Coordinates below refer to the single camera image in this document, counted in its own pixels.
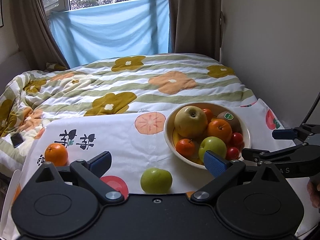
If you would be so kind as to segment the person's right hand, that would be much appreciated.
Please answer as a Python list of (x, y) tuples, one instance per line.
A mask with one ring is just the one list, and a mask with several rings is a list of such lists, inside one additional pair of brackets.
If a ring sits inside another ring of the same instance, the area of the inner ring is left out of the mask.
[(310, 197), (310, 201), (313, 207), (319, 209), (320, 208), (320, 197), (319, 197), (319, 183), (315, 183), (314, 181), (309, 181), (307, 184), (307, 191)]

